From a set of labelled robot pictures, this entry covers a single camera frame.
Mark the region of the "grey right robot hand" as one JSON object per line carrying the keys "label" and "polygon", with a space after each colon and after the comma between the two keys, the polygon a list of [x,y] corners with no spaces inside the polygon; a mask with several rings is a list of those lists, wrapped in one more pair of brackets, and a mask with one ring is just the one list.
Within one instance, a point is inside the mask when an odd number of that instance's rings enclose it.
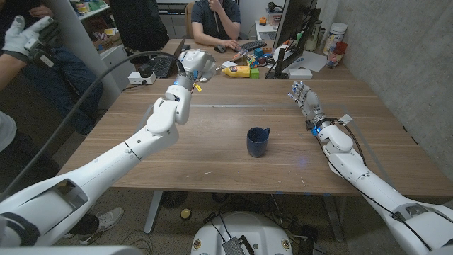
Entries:
{"label": "grey right robot hand", "polygon": [[294,81],[291,87],[288,96],[299,106],[307,120],[317,123],[326,117],[317,94],[309,86],[302,81]]}

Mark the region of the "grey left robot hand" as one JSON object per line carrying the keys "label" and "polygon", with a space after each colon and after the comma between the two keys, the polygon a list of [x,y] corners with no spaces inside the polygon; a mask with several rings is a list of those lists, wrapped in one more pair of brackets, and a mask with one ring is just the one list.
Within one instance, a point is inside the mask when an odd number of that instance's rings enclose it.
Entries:
{"label": "grey left robot hand", "polygon": [[216,59],[205,50],[186,50],[178,59],[186,72],[191,72],[196,81],[209,81],[216,73]]}

